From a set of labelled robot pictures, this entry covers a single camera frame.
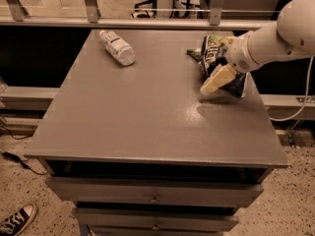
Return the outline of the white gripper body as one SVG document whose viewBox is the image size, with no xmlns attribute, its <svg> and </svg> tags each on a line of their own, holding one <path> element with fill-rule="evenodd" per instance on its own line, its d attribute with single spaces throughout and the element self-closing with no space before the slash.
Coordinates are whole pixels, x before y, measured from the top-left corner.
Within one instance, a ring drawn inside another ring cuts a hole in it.
<svg viewBox="0 0 315 236">
<path fill-rule="evenodd" d="M 261 65 L 251 57 L 248 47 L 248 41 L 251 33 L 247 32 L 238 36 L 228 47 L 225 58 L 239 73 L 248 73 L 258 70 Z"/>
</svg>

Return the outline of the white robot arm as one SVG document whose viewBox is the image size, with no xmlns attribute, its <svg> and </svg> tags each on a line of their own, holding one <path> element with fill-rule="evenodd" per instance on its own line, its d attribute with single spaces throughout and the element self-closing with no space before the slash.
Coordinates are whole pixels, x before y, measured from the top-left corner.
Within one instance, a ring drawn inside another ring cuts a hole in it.
<svg viewBox="0 0 315 236">
<path fill-rule="evenodd" d="M 315 0 L 292 0 L 275 22 L 234 37 L 224 55 L 200 88 L 203 95 L 228 84 L 242 85 L 246 76 L 272 62 L 315 55 Z"/>
</svg>

